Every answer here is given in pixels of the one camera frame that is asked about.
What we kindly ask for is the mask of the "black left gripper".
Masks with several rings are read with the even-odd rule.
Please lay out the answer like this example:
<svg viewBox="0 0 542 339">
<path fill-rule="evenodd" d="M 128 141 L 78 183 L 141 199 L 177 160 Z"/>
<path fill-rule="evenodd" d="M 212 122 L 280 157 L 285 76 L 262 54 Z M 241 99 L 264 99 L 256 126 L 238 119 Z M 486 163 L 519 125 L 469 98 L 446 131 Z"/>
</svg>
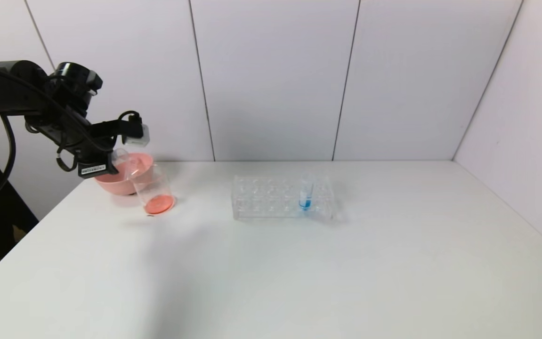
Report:
<svg viewBox="0 0 542 339">
<path fill-rule="evenodd" d="M 113 165 L 114 147 L 100 149 L 93 145 L 75 146 L 75 159 L 80 178 L 88 179 L 106 174 L 118 174 Z"/>
</svg>

